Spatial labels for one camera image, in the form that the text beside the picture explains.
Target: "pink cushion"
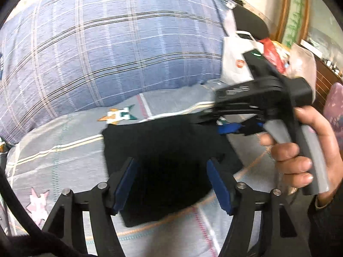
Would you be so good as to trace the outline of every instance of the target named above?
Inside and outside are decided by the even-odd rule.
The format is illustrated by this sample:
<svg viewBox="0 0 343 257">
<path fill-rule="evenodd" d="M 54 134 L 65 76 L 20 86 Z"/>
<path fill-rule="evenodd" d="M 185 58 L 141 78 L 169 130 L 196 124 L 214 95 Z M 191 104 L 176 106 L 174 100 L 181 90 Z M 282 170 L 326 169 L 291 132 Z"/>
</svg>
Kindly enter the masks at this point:
<svg viewBox="0 0 343 257">
<path fill-rule="evenodd" d="M 340 146 L 343 150 L 343 85 L 336 82 L 332 85 L 326 98 L 324 117 L 330 122 Z"/>
</svg>

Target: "wooden frame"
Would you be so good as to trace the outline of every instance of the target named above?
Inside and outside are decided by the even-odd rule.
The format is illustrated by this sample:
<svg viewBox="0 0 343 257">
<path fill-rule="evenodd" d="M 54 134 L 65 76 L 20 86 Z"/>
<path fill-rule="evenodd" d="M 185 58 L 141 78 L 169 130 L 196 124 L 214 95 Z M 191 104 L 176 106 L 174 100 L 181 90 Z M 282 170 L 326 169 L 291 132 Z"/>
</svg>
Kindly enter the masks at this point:
<svg viewBox="0 0 343 257">
<path fill-rule="evenodd" d="M 289 14 L 290 0 L 282 0 L 282 12 L 276 29 L 274 40 L 282 42 L 283 34 L 285 32 L 288 14 Z"/>
<path fill-rule="evenodd" d="M 308 25 L 309 25 L 309 20 L 310 20 L 310 8 L 311 8 L 311 0 L 305 0 L 304 18 L 302 20 L 298 44 L 300 44 L 302 39 L 303 40 L 307 39 Z"/>
</svg>

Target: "metal pin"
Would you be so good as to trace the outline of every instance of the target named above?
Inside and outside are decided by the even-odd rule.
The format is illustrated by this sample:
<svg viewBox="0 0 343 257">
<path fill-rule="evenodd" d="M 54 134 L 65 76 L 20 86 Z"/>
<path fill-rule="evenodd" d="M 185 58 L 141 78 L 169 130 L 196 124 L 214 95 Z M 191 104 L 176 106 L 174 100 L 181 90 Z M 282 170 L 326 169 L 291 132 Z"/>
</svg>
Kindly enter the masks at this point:
<svg viewBox="0 0 343 257">
<path fill-rule="evenodd" d="M 248 86 L 240 86 L 240 88 L 243 90 L 243 91 L 249 91 L 250 88 Z"/>
<path fill-rule="evenodd" d="M 275 188 L 275 189 L 273 189 L 273 194 L 276 195 L 276 196 L 280 196 L 281 195 L 281 190 Z"/>
<path fill-rule="evenodd" d="M 237 183 L 237 187 L 240 189 L 240 190 L 243 190 L 247 187 L 247 185 L 243 182 L 239 182 Z"/>
<path fill-rule="evenodd" d="M 64 196 L 68 196 L 69 193 L 70 193 L 70 188 L 64 188 L 64 189 L 62 190 L 62 194 L 63 194 Z"/>
<path fill-rule="evenodd" d="M 107 188 L 107 183 L 105 183 L 105 182 L 99 183 L 99 184 L 98 184 L 98 188 L 99 188 L 100 190 L 103 190 L 104 188 Z"/>
</svg>

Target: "plastic bag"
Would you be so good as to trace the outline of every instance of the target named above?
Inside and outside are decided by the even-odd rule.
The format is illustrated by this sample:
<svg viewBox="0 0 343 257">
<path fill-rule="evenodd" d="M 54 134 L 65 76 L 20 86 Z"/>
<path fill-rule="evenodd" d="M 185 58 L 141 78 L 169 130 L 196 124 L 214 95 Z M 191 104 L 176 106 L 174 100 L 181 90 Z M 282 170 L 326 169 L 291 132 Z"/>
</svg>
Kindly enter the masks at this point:
<svg viewBox="0 0 343 257">
<path fill-rule="evenodd" d="M 270 61 L 274 66 L 276 66 L 279 73 L 284 74 L 286 72 L 286 68 L 281 61 L 281 58 L 279 54 L 277 53 L 277 50 L 273 44 L 273 42 L 270 40 L 270 38 L 265 38 L 263 40 L 260 40 L 261 43 L 263 43 L 264 47 L 264 56 L 268 61 Z"/>
<path fill-rule="evenodd" d="M 290 49 L 289 67 L 285 75 L 289 78 L 305 78 L 312 88 L 313 101 L 316 99 L 317 65 L 311 51 L 294 43 Z"/>
<path fill-rule="evenodd" d="M 283 63 L 283 66 L 287 69 L 287 66 L 289 63 L 289 51 L 290 51 L 290 49 L 287 46 L 284 46 L 282 43 L 279 43 L 275 40 L 273 40 L 272 43 L 274 44 L 274 47 L 280 56 L 280 59 Z"/>
<path fill-rule="evenodd" d="M 245 62 L 243 53 L 255 47 L 251 40 L 242 39 L 237 35 L 224 37 L 222 75 L 220 80 L 229 85 L 253 80 L 253 76 Z"/>
<path fill-rule="evenodd" d="M 253 45 L 253 47 L 255 47 L 259 52 L 261 52 L 263 54 L 264 52 L 264 47 L 263 44 L 256 41 L 254 39 L 254 37 L 246 31 L 236 31 L 236 35 L 237 37 L 240 37 L 241 39 L 247 39 L 250 41 L 250 43 Z"/>
</svg>

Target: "black fabric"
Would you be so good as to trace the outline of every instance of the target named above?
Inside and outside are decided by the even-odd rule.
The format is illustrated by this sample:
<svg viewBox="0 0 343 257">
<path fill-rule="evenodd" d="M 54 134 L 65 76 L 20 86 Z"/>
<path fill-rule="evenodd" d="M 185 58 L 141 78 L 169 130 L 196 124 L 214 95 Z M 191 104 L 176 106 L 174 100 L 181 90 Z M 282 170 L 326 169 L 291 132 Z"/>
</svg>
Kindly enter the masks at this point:
<svg viewBox="0 0 343 257">
<path fill-rule="evenodd" d="M 343 185 L 339 187 L 332 202 L 316 210 L 313 198 L 309 208 L 310 235 L 308 245 L 312 257 L 343 256 Z"/>
<path fill-rule="evenodd" d="M 37 255 L 41 257 L 96 257 L 92 254 L 81 254 L 77 252 L 75 249 L 67 246 L 56 236 L 47 232 L 42 232 L 40 238 L 23 235 L 9 236 L 8 240 L 12 248 L 15 250 L 15 257 Z"/>
<path fill-rule="evenodd" d="M 206 162 L 215 157 L 230 173 L 242 163 L 215 122 L 192 124 L 192 115 L 180 115 L 131 125 L 109 125 L 103 132 L 109 175 L 128 157 L 140 164 L 121 215 L 127 227 L 191 206 L 211 184 Z"/>
<path fill-rule="evenodd" d="M 262 40 L 269 37 L 268 27 L 262 18 L 241 5 L 236 5 L 232 12 L 235 17 L 238 31 L 247 31 L 256 40 Z"/>
</svg>

